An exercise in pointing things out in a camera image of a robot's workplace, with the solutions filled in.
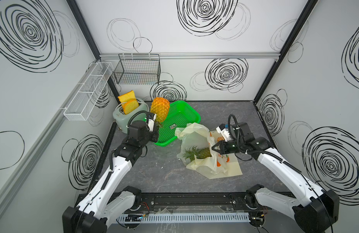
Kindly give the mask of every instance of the white wire basket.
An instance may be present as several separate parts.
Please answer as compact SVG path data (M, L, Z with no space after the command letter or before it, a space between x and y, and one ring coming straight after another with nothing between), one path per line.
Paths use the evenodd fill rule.
M69 120L87 120L113 71L111 62L98 62L64 111Z

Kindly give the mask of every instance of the marble surface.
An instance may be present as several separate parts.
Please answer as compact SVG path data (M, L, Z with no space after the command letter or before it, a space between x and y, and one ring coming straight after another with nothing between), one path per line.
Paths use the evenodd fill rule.
M267 137L261 120L251 102L188 102L201 116L200 124L213 129L227 123L233 113L238 122L247 122L254 136ZM126 136L116 130L110 151L121 144ZM120 182L117 192L130 185L142 192L245 192L255 184L262 184L275 192L286 192L288 188L264 165L255 160L239 161L242 175L207 179L196 171L187 169L176 155L180 152L181 141L176 139L166 147L147 144L148 153L139 158L132 169ZM108 168L106 159L103 170Z

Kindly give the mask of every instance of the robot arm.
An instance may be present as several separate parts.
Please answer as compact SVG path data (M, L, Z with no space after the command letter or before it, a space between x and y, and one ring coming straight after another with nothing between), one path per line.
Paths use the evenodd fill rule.
M261 205L275 209L294 219L305 232L324 232L335 223L339 214L339 196L332 190L325 191L301 174L267 139L255 139L247 123L235 121L235 125L230 126L231 117L228 125L222 124L217 128L225 140L215 144L212 150L220 154L250 154L272 171L295 196L284 196L257 184L247 190L245 200L248 207L256 209Z
M131 120L138 114L146 113L147 120ZM293 193L295 198L275 193L262 185L247 190L245 201L251 209L267 206L292 219L307 233L323 232L337 221L340 198L332 191L323 190L319 185L303 176L301 171L289 164L272 144L263 137L255 139L247 123L217 128L225 140L219 141L212 150L220 154L245 153L271 170ZM141 192L126 187L120 195L108 203L113 192L136 160L142 155L143 147L149 141L158 141L158 129L154 124L156 115L140 111L129 121L128 136L112 151L110 166L96 186L80 201L77 207L68 207L63 213L64 233L100 232L105 233L114 220L127 209L138 209Z
M146 114L146 122L137 120L130 124L131 120L141 113ZM142 155L143 147L146 147L149 141L158 141L159 134L154 123L155 118L156 114L139 111L129 120L128 136L110 154L109 168L77 207L68 207L63 213L64 233L104 233L127 209L139 208L141 191L130 186L123 189L113 201L110 203L108 201L122 178Z

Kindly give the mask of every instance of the plastic bag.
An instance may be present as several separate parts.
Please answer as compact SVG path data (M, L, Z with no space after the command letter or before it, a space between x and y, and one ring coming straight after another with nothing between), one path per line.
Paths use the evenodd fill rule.
M235 154L220 155L212 150L212 146L219 140L223 140L221 134L217 131L210 132L207 127L198 123L189 123L186 128L176 128L175 135L182 140L181 152L177 154L190 170L196 170L208 179L231 177L242 175L238 159ZM190 161L185 159L186 150L192 147L199 149L209 147L211 157L205 159L195 159Z

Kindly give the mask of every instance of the green tray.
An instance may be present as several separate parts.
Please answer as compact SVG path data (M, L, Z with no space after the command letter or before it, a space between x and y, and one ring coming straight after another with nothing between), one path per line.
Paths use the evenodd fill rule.
M200 115L188 103L182 100L171 103L168 116L159 129L159 139L155 144L161 147L177 139L176 128L186 128L188 123L200 123Z

